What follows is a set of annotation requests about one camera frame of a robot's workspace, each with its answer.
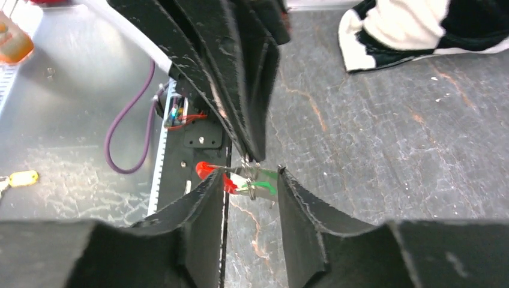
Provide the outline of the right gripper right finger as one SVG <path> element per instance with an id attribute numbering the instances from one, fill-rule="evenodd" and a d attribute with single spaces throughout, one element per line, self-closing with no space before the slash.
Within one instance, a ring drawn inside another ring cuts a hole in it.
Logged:
<path id="1" fill-rule="evenodd" d="M 351 217 L 278 171 L 290 287 L 507 287 L 508 221 Z"/>

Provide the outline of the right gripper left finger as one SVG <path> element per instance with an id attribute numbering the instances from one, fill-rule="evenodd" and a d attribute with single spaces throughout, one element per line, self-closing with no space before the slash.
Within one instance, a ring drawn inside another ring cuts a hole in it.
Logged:
<path id="1" fill-rule="evenodd" d="M 217 287 L 224 173 L 131 227 L 2 221 L 2 287 Z"/>

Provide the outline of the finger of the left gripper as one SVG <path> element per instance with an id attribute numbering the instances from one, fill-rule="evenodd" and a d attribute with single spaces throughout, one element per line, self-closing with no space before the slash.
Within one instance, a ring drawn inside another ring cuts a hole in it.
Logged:
<path id="1" fill-rule="evenodd" d="M 228 1 L 109 1 L 205 98 L 239 149 L 255 157 L 239 30 Z"/>
<path id="2" fill-rule="evenodd" d="M 279 67 L 280 46 L 291 39 L 288 11 L 283 1 L 228 2 L 240 35 L 247 84 L 246 114 L 254 140 L 254 158 L 242 156 L 248 161 L 261 162 L 266 157 L 266 119 Z"/>

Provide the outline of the metal key holder red handle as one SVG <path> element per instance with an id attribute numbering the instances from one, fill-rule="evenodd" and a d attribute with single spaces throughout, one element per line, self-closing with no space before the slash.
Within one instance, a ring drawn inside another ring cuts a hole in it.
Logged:
<path id="1" fill-rule="evenodd" d="M 205 179 L 213 171 L 215 171 L 217 169 L 222 169 L 224 171 L 224 175 L 223 175 L 224 191 L 229 194 L 242 195 L 242 196 L 249 197 L 247 195 L 247 193 L 237 191 L 237 189 L 239 189 L 242 186 L 242 184 L 245 183 L 246 179 L 243 177 L 243 171 L 249 167 L 261 168 L 258 164 L 255 166 L 250 166 L 248 164 L 242 164 L 241 166 L 238 166 L 238 167 L 226 167 L 226 166 L 219 166 L 216 164 L 211 164 L 206 161 L 200 161 L 195 166 L 195 172 L 197 173 L 198 177 L 200 177 L 200 179 Z M 275 199 L 272 198 L 272 199 L 267 199 L 267 200 L 270 200 L 272 202 L 277 202 L 278 199 L 279 198 L 277 195 L 277 197 Z"/>

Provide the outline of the key with green tag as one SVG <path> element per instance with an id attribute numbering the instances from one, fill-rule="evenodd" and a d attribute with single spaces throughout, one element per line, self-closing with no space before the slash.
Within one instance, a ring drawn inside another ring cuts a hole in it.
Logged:
<path id="1" fill-rule="evenodd" d="M 272 199 L 277 197 L 278 173 L 259 167 L 249 167 L 243 171 L 245 183 L 237 189 L 238 192 L 247 193 L 252 199 L 257 197 Z"/>

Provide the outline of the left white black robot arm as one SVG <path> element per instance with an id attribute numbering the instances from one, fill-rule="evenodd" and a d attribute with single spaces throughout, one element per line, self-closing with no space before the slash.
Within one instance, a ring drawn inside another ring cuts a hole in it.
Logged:
<path id="1" fill-rule="evenodd" d="M 283 1 L 85 1 L 165 73 L 194 87 L 241 156 L 266 158 L 266 121 L 290 41 Z"/>

